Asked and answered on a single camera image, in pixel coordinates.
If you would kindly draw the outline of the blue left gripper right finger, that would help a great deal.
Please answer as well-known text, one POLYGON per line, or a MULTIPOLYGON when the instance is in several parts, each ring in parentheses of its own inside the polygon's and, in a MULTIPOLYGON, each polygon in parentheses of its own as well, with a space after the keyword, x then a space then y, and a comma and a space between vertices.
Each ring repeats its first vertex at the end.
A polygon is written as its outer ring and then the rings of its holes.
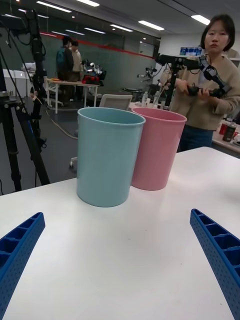
POLYGON ((235 320, 240 319, 240 240, 197 209, 190 225, 235 320))

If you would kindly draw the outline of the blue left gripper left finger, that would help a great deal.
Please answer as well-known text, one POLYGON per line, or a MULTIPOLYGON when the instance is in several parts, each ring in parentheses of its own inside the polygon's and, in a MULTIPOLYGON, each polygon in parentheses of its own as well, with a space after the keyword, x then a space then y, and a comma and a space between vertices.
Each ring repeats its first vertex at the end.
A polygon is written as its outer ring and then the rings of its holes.
POLYGON ((38 212, 0 239, 0 319, 45 226, 44 215, 38 212))

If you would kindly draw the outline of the person's left hand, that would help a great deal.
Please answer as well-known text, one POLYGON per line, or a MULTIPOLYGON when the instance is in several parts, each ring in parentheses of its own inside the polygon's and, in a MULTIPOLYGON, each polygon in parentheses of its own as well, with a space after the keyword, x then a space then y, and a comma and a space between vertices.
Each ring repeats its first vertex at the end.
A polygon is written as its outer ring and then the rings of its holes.
POLYGON ((210 101, 214 99, 214 97, 210 95, 210 92, 207 88, 200 88, 198 90, 197 96, 200 100, 203 101, 210 101))

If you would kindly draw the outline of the person's right hand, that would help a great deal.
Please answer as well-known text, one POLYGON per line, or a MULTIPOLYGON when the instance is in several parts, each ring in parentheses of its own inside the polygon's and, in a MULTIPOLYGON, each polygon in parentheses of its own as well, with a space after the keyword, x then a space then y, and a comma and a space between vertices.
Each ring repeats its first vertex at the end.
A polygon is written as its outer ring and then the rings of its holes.
POLYGON ((175 81, 175 87, 178 89, 182 94, 189 95, 189 83, 186 80, 182 80, 177 78, 175 81))

